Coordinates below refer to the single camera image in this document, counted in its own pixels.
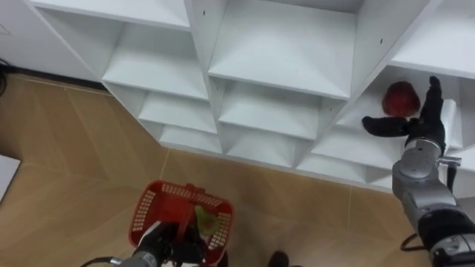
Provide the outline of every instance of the white shelving unit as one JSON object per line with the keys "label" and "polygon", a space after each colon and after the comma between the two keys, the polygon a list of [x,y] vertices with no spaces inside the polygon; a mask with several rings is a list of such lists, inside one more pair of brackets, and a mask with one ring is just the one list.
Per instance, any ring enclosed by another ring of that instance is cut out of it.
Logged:
{"label": "white shelving unit", "polygon": [[161,145],[390,191],[404,138],[361,119],[436,75],[447,153],[475,172],[471,0],[30,1]]}

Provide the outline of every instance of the red apple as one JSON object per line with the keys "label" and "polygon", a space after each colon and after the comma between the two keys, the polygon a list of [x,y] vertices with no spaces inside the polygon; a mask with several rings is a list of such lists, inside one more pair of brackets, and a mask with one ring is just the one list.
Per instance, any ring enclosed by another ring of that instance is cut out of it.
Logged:
{"label": "red apple", "polygon": [[384,95],[383,111],[389,116],[409,117],[421,107],[421,101],[409,82],[395,82]]}

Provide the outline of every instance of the shoe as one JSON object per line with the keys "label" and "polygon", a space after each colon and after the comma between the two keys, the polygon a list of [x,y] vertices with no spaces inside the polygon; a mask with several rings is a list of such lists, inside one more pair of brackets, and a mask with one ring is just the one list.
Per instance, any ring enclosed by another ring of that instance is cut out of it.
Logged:
{"label": "shoe", "polygon": [[270,257],[268,267],[289,267],[289,256],[282,251],[276,251]]}

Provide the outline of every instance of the basket handle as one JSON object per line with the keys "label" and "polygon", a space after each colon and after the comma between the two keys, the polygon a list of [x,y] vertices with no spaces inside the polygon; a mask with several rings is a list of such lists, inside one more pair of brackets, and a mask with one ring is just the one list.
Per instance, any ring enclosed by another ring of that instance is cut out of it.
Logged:
{"label": "basket handle", "polygon": [[[198,188],[192,184],[186,184],[185,185],[186,189],[190,190],[191,192],[191,201],[194,203],[194,200],[198,194],[204,194],[205,189],[204,188]],[[177,239],[181,241],[185,235],[186,232],[186,227],[188,227],[188,224],[193,220],[194,218],[194,205],[190,205],[190,208],[188,211],[185,213],[183,216],[183,220],[180,223],[180,226],[178,227],[178,232],[177,232]]]}

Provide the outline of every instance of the white wall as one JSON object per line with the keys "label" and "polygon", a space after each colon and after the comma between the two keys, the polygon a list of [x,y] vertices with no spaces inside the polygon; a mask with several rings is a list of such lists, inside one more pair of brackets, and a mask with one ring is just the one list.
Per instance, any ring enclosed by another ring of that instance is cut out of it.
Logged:
{"label": "white wall", "polygon": [[470,216],[472,220],[475,220],[475,197],[460,199],[458,203],[468,216]]}
{"label": "white wall", "polygon": [[80,79],[96,78],[24,1],[0,0],[0,58],[16,67]]}

